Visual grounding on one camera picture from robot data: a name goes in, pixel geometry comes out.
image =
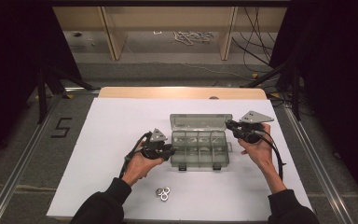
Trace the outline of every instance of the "black sleeve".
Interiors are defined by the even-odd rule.
[[[292,189],[286,189],[268,196],[271,207],[269,224],[317,224],[318,218],[308,208],[301,205]]]
[[[80,206],[71,223],[121,223],[123,203],[130,193],[126,182],[114,178],[107,191],[94,193]]]

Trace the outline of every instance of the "person's left hand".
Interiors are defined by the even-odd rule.
[[[140,152],[137,152],[135,155],[133,155],[127,166],[126,173],[121,179],[124,180],[128,185],[132,186],[138,181],[138,179],[146,177],[147,173],[149,173],[153,167],[160,165],[163,162],[164,159],[162,158],[150,160],[145,158]]]

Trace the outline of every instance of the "hand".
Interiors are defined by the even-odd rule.
[[[160,165],[163,162],[164,160],[162,158],[150,160],[145,158],[140,152],[137,152],[133,155],[127,166],[126,173],[121,179],[128,185],[132,186],[138,181],[138,179],[146,177],[147,173],[149,173],[153,167]]]
[[[271,142],[272,140],[269,137],[271,127],[266,123],[262,123],[262,125],[264,131],[268,133],[264,135],[264,138]],[[260,140],[254,144],[250,144],[245,142],[243,139],[238,139],[238,143],[244,148],[244,151],[242,151],[241,154],[249,154],[252,161],[260,169],[263,169],[264,167],[270,166],[272,164],[272,148],[264,140]]]

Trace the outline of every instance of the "black cable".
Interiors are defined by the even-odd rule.
[[[267,34],[269,35],[269,38],[271,38],[272,42],[274,42],[274,44],[275,44],[275,40],[274,40],[274,38],[272,38],[271,34],[269,32],[267,32]]]
[[[243,65],[245,65],[245,67],[249,70],[249,71],[252,71],[252,72],[256,72],[256,73],[267,73],[267,72],[264,72],[264,71],[259,71],[259,70],[254,70],[252,68],[250,68],[247,64],[246,64],[246,61],[245,61],[245,52],[243,52]]]
[[[267,63],[266,61],[262,60],[261,58],[257,57],[256,55],[254,55],[251,51],[247,50],[247,45],[246,47],[244,48],[243,46],[241,46],[233,37],[231,38],[234,43],[240,48],[242,49],[243,51],[249,53],[250,55],[254,56],[255,58],[257,58],[257,60],[259,60],[260,62],[264,63],[265,65],[269,65],[269,63]]]
[[[243,40],[245,40],[246,42],[249,42],[249,44],[251,44],[251,45],[258,46],[258,47],[260,47],[260,48],[272,49],[272,48],[270,48],[270,47],[258,45],[258,44],[255,44],[255,43],[251,42],[250,40],[246,39],[246,37],[243,36],[243,34],[242,34],[241,32],[240,32],[240,35],[241,35],[241,37],[242,37]]]
[[[263,46],[264,54],[266,54],[266,57],[268,58],[268,61],[269,61],[270,58],[271,58],[271,55],[270,55],[269,52],[267,51],[266,45],[264,45],[263,38],[261,37],[260,24],[258,23],[258,9],[259,9],[259,7],[256,7],[256,8],[255,8],[255,12],[256,12],[256,13],[255,13],[255,17],[256,17],[255,25],[257,24],[258,38],[259,38],[259,40],[260,40],[261,45]]]
[[[274,150],[275,156],[277,157],[277,161],[278,161],[278,175],[281,178],[281,180],[283,180],[283,162],[282,162],[282,159],[281,159],[281,154],[279,153],[279,150],[276,147],[275,142],[272,139],[271,135],[269,133],[267,133],[267,132],[264,132],[264,133],[266,133],[269,136],[269,138],[271,139],[272,143],[270,143],[270,141],[267,140],[263,135],[261,135],[259,133],[255,133],[255,134],[257,134],[261,138],[261,140],[265,141]]]
[[[267,59],[269,60],[270,55],[269,55],[269,52],[266,50],[266,46],[264,45],[264,42],[263,42],[263,39],[262,39],[261,33],[260,33],[260,25],[258,23],[258,7],[255,8],[255,24],[252,22],[252,19],[249,16],[249,13],[248,13],[248,10],[246,9],[246,7],[244,9],[245,9],[246,16],[248,17],[248,20],[252,25],[252,33],[255,32],[256,36],[260,40],[261,45],[263,46],[264,54],[266,55]]]
[[[139,144],[141,144],[142,140],[147,137],[147,136],[151,136],[150,132],[149,133],[145,133],[144,135],[142,135],[142,137],[136,142],[135,146],[133,147],[133,149],[130,151],[129,154],[127,154],[127,156],[124,158],[124,164],[121,167],[121,171],[120,171],[120,175],[118,178],[121,179],[121,177],[123,177],[124,173],[126,173],[126,169],[127,169],[127,165],[129,164],[130,160],[133,157],[133,154],[136,150],[136,148],[139,146]]]

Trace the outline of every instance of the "white board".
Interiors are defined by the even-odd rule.
[[[232,114],[239,120],[254,110],[275,120],[271,135],[280,150],[284,183],[301,204],[310,207],[282,130],[268,100],[176,100],[96,98],[48,210],[49,217],[72,217],[94,192],[105,191],[120,173],[124,157],[136,141],[155,128],[171,142],[170,114]],[[154,168],[132,187],[124,203],[126,220],[265,221],[270,215],[269,187],[230,130],[230,164],[221,171],[179,172],[169,161]],[[156,195],[170,187],[167,202]]]

